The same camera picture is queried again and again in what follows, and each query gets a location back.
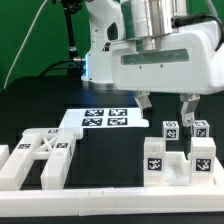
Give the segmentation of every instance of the table surface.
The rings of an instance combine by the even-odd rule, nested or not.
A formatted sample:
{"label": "table surface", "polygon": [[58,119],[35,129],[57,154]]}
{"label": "table surface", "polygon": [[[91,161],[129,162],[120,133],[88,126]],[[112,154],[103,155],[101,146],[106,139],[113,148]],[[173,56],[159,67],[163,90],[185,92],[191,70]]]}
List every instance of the table surface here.
{"label": "table surface", "polygon": [[[224,160],[224,93],[202,96],[196,119],[207,120],[217,157]],[[65,188],[141,187],[145,137],[161,137],[162,121],[180,124],[179,95],[152,93],[154,117],[148,128],[85,129],[76,145]],[[83,88],[68,76],[27,77],[0,93],[0,144],[10,151],[28,128],[58,127],[67,109],[136,107],[131,92]],[[180,127],[180,140],[167,150],[190,150],[190,128]],[[23,189],[41,189],[45,162],[35,161]],[[223,223],[224,213],[146,214],[91,217],[4,218],[1,223]]]}

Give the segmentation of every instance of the white cube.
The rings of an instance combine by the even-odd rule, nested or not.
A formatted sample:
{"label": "white cube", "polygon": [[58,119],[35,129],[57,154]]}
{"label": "white cube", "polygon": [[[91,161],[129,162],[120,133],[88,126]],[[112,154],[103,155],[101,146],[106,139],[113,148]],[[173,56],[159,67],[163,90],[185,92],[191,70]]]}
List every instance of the white cube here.
{"label": "white cube", "polygon": [[177,121],[163,121],[163,138],[169,141],[179,140],[179,124]]}
{"label": "white cube", "polygon": [[206,120],[197,120],[191,126],[191,135],[192,137],[209,137],[210,125]]}
{"label": "white cube", "polygon": [[158,137],[146,137],[144,142],[144,153],[164,153],[166,151],[166,141]]}

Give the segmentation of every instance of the white block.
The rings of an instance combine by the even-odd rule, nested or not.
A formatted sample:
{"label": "white block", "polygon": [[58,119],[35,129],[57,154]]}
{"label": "white block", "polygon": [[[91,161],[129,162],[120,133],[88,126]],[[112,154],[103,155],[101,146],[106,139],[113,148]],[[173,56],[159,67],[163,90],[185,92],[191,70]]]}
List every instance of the white block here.
{"label": "white block", "polygon": [[0,217],[78,216],[78,191],[0,191]]}
{"label": "white block", "polygon": [[145,138],[144,143],[144,186],[163,184],[166,158],[166,140],[164,138]]}
{"label": "white block", "polygon": [[191,184],[214,184],[215,154],[212,138],[191,139]]}
{"label": "white block", "polygon": [[114,215],[114,189],[91,189],[79,193],[79,215]]}
{"label": "white block", "polygon": [[51,155],[41,174],[43,190],[63,189],[75,145],[75,136],[58,136]]}
{"label": "white block", "polygon": [[209,137],[210,125],[206,120],[197,120],[191,126],[192,137]]}
{"label": "white block", "polygon": [[0,171],[1,190],[19,190],[34,162],[32,153],[42,143],[40,134],[24,136]]}
{"label": "white block", "polygon": [[215,185],[222,185],[222,187],[224,187],[224,169],[216,157],[214,165],[214,183]]}
{"label": "white block", "polygon": [[164,138],[146,137],[144,143],[144,153],[166,151],[166,141]]}
{"label": "white block", "polygon": [[163,121],[163,137],[168,141],[179,140],[179,124],[177,121]]}
{"label": "white block", "polygon": [[30,135],[35,133],[41,133],[48,140],[52,139],[58,135],[75,135],[76,139],[83,138],[83,128],[35,128],[35,129],[27,129],[23,132],[24,135]]}
{"label": "white block", "polygon": [[0,145],[0,170],[9,158],[9,147],[7,145]]}
{"label": "white block", "polygon": [[162,186],[115,190],[115,214],[224,210],[223,189],[214,186]]}

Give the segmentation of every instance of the cable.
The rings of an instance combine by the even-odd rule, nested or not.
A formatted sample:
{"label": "cable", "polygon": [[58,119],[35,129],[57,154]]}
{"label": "cable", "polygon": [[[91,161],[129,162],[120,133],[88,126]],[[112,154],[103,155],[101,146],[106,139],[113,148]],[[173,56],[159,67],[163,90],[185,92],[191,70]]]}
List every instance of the cable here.
{"label": "cable", "polygon": [[47,4],[47,2],[48,2],[48,0],[45,0],[43,2],[43,4],[39,8],[39,10],[38,10],[38,12],[37,12],[37,14],[36,14],[32,24],[30,26],[30,29],[28,30],[28,33],[27,33],[27,35],[26,35],[26,37],[25,37],[25,39],[24,39],[24,41],[23,41],[23,43],[22,43],[22,45],[21,45],[21,47],[20,47],[20,49],[19,49],[19,51],[18,51],[18,53],[16,55],[16,57],[15,57],[13,63],[12,63],[12,66],[9,69],[8,75],[7,75],[6,80],[5,80],[4,89],[7,87],[8,80],[9,80],[11,74],[12,74],[12,71],[13,71],[13,69],[14,69],[14,67],[15,67],[15,65],[16,65],[16,63],[17,63],[17,61],[18,61],[18,59],[19,59],[19,57],[20,57],[20,55],[21,55],[21,53],[22,53],[22,51],[23,51],[23,49],[24,49],[24,47],[25,47],[25,45],[26,45],[26,43],[27,43],[27,41],[29,39],[29,37],[30,37],[30,34],[33,31],[34,26],[36,25],[37,19],[39,18],[40,14],[43,11],[43,9],[44,9],[45,5]]}
{"label": "cable", "polygon": [[51,71],[59,71],[59,70],[66,70],[66,69],[69,69],[69,67],[66,67],[66,68],[51,68],[51,69],[45,70],[44,75],[46,75],[48,72],[51,72]]}
{"label": "cable", "polygon": [[209,8],[209,10],[211,12],[211,14],[213,16],[218,17],[218,13],[217,13],[216,8],[215,8],[214,4],[212,3],[212,1],[211,0],[205,0],[205,2],[207,4],[207,6],[208,6],[208,8]]}
{"label": "cable", "polygon": [[63,60],[63,61],[58,61],[52,65],[50,65],[49,67],[47,67],[43,72],[41,72],[38,76],[39,77],[44,77],[45,74],[50,71],[50,70],[53,70],[54,67],[58,66],[58,65],[62,65],[62,64],[66,64],[66,63],[70,63],[70,62],[73,62],[73,59],[69,59],[69,60]]}

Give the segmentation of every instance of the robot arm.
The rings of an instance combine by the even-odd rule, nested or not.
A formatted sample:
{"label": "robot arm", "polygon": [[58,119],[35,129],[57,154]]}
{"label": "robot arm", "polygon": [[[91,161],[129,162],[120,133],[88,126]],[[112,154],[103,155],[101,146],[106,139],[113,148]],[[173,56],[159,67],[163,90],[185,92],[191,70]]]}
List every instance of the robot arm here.
{"label": "robot arm", "polygon": [[[184,126],[193,124],[200,94],[224,90],[223,31],[218,20],[194,24],[205,18],[187,17],[185,0],[85,2],[92,40],[87,54],[89,81],[109,80],[119,90],[134,91],[143,114],[151,110],[149,92],[180,93]],[[119,22],[114,28],[115,18]],[[120,36],[109,40],[110,29]],[[111,46],[105,57],[102,43],[107,41]],[[101,58],[103,62],[107,58],[103,69]]]}

